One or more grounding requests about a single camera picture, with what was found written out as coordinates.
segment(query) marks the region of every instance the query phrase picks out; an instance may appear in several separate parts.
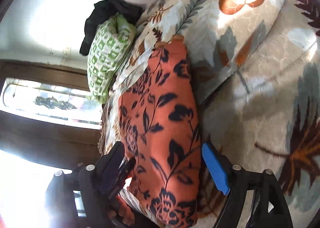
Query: white wall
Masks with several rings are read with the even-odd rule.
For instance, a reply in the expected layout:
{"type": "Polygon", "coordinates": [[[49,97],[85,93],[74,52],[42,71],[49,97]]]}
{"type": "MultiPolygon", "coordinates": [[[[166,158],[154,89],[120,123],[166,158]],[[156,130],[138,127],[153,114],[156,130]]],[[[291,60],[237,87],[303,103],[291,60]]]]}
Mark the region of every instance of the white wall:
{"type": "Polygon", "coordinates": [[[14,0],[0,23],[0,59],[86,69],[84,23],[101,0],[14,0]]]}

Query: bolt head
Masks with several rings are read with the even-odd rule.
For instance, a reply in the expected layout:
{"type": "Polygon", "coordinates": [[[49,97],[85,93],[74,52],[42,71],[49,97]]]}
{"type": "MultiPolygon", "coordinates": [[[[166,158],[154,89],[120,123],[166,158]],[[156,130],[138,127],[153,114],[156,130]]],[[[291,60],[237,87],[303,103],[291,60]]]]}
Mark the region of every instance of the bolt head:
{"type": "Polygon", "coordinates": [[[95,168],[96,168],[95,165],[87,165],[87,167],[85,169],[88,170],[88,171],[92,171],[95,168]]]}
{"type": "Polygon", "coordinates": [[[273,175],[273,171],[271,169],[266,169],[266,174],[273,175]]]}
{"type": "Polygon", "coordinates": [[[233,170],[236,170],[236,171],[240,171],[240,170],[241,170],[241,166],[238,165],[238,164],[234,164],[234,165],[232,166],[232,168],[233,168],[233,170]]]}
{"type": "Polygon", "coordinates": [[[56,173],[54,173],[55,176],[61,176],[62,175],[62,170],[58,170],[56,173]]]}

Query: window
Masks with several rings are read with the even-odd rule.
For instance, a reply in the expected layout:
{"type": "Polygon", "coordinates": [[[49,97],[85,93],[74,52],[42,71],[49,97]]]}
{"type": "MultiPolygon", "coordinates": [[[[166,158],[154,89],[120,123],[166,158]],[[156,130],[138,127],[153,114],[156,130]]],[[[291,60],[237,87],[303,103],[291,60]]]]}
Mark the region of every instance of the window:
{"type": "Polygon", "coordinates": [[[61,125],[100,129],[102,107],[87,99],[89,95],[88,91],[7,78],[0,110],[61,125]]]}

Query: blue handle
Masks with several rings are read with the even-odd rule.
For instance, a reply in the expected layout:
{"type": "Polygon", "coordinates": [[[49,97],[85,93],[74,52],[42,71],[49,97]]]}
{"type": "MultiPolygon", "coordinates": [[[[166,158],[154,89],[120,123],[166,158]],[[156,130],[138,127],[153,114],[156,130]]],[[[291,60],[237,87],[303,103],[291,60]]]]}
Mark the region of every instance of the blue handle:
{"type": "Polygon", "coordinates": [[[208,144],[202,145],[202,157],[208,167],[208,170],[213,178],[213,181],[219,191],[224,195],[228,195],[230,192],[230,186],[228,184],[228,175],[224,171],[220,162],[216,158],[214,152],[209,148],[208,144]]]}

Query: black cloth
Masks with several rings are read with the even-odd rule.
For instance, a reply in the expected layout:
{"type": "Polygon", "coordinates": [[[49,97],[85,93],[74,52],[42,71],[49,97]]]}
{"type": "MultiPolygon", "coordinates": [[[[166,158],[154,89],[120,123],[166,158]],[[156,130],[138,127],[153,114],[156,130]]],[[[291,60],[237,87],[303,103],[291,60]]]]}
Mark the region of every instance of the black cloth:
{"type": "Polygon", "coordinates": [[[85,21],[85,37],[80,47],[80,53],[83,56],[87,56],[89,54],[98,25],[103,24],[111,16],[119,13],[123,15],[130,24],[135,25],[142,15],[142,11],[142,7],[129,4],[124,0],[102,0],[94,4],[93,12],[85,21]]]}

